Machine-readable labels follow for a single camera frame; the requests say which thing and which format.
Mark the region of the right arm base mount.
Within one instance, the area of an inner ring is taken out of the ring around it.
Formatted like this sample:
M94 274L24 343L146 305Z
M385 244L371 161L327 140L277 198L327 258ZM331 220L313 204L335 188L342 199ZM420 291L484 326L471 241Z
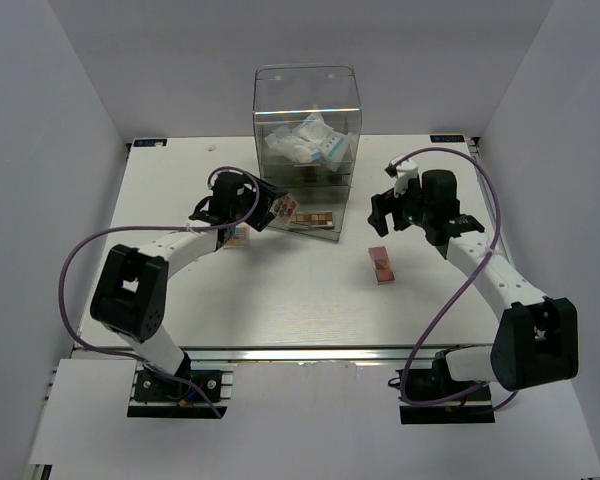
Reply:
M451 379L448 367L441 359L430 366L411 368L406 376L407 397L413 402L427 403L414 406L399 400L402 425L461 425L492 424L491 390L484 384L479 389L472 381Z

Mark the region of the cotton pad bag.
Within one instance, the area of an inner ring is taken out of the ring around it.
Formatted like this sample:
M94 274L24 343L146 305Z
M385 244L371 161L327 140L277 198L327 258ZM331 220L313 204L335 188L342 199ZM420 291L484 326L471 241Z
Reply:
M313 143L296 135L287 125L273 130L264 141L271 151L296 164L315 163L322 158L319 149Z
M351 136L329 126L321 113L313 112L297 127L297 134L317 148L327 168L337 172L351 146Z

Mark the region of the brown eyeshadow palette long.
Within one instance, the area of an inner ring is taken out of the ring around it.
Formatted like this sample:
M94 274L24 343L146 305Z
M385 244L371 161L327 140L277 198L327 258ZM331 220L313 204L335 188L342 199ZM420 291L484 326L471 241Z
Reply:
M291 223L313 228L330 229L334 227L334 219L331 212L297 213L292 217Z

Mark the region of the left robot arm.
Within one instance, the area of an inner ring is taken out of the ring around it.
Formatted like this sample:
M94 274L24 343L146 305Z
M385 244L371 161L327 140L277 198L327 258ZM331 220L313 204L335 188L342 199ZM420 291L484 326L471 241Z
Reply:
M208 188L183 227L140 247L112 247L90 305L91 318L132 348L171 399L193 386L189 356L162 326L169 280L224 247L241 224L260 232L281 219L290 198L285 188L229 168L212 172Z

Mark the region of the round-pan orange palette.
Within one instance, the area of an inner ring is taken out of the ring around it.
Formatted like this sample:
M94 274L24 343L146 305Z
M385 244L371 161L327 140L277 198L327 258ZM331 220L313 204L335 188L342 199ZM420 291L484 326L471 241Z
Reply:
M274 202L272 213L281 222L290 222L298 206L299 203L291 195L285 195Z

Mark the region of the pink blush palette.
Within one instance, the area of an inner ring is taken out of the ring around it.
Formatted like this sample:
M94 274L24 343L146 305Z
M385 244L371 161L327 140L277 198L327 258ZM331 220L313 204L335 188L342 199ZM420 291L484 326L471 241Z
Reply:
M371 247L368 249L368 254L373 265L377 283L393 282L395 275L386 248L384 246Z

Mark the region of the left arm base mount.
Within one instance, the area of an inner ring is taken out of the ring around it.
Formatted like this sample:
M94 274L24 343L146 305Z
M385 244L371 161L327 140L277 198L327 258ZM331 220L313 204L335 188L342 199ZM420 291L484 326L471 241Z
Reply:
M192 386L156 375L138 365L135 369L127 406L128 418L142 419L221 419L232 396L235 365L193 362Z

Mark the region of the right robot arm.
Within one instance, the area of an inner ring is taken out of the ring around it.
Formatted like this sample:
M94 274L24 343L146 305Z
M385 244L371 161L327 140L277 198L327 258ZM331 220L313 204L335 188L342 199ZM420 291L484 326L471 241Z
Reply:
M491 345L437 354L431 384L439 396L452 399L467 385L491 382L514 392L577 375L575 305L550 298L491 248L484 226L461 212L452 172L401 176L394 188L372 196L368 222L380 236L422 228L428 243L466 275L498 320Z

